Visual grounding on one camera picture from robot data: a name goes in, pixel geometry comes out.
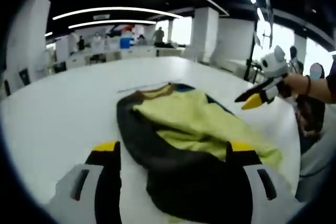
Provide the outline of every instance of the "wrist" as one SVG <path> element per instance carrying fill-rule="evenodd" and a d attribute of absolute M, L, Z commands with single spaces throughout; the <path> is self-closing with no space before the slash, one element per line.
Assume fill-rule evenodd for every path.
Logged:
<path fill-rule="evenodd" d="M 290 73 L 284 78 L 284 83 L 289 86 L 294 93 L 307 94 L 309 88 L 309 78 L 296 73 Z"/>

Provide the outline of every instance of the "shirt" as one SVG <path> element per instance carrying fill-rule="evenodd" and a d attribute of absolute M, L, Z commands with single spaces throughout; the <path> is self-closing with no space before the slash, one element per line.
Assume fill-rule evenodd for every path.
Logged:
<path fill-rule="evenodd" d="M 154 37 L 155 37 L 155 42 L 159 43 L 163 41 L 163 37 L 164 37 L 164 31 L 163 30 L 156 30 L 154 33 Z"/>
<path fill-rule="evenodd" d="M 336 73 L 327 76 L 327 84 L 331 93 L 331 97 L 336 98 Z"/>

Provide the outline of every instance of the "white table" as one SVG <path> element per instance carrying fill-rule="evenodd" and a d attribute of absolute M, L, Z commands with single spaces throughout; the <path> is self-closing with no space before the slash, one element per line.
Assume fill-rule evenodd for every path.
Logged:
<path fill-rule="evenodd" d="M 280 171 L 296 192 L 300 144 L 293 108 L 276 98 L 271 105 L 242 111 L 234 100 L 250 83 L 186 59 L 163 57 L 72 69 L 34 82 L 1 102 L 9 154 L 37 202 L 46 203 L 56 182 L 74 165 L 84 163 L 96 144 L 122 141 L 116 118 L 120 98 L 137 87 L 153 89 L 169 81 L 205 91 L 273 139 L 284 156 Z M 121 147 L 123 223 L 168 223 L 145 191 L 145 171 Z"/>

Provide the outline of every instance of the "white wall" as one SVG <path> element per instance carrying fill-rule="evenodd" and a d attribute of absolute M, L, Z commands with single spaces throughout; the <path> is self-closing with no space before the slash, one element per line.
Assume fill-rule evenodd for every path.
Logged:
<path fill-rule="evenodd" d="M 220 18 L 218 23 L 217 48 L 214 61 L 225 65 L 226 60 L 246 60 L 250 56 L 254 22 Z"/>
<path fill-rule="evenodd" d="M 46 49 L 49 0 L 27 0 L 16 15 L 7 42 L 7 70 L 11 93 L 23 84 L 18 72 L 27 68 L 31 82 L 42 78 L 35 64 Z"/>

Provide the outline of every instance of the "black fabric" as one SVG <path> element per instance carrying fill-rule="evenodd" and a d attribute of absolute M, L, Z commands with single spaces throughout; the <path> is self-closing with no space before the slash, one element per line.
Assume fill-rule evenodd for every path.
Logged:
<path fill-rule="evenodd" d="M 148 170 L 146 189 L 153 203 L 169 215 L 191 221 L 250 223 L 252 194 L 243 167 L 171 146 L 156 134 L 159 125 L 133 111 L 142 101 L 136 95 L 121 99 L 117 120 L 125 147 Z"/>
<path fill-rule="evenodd" d="M 323 127 L 326 104 L 306 95 L 299 95 L 296 102 L 300 114 L 308 122 L 305 130 L 320 132 Z"/>
<path fill-rule="evenodd" d="M 327 76 L 328 88 L 331 92 L 331 97 L 336 98 L 336 73 Z"/>

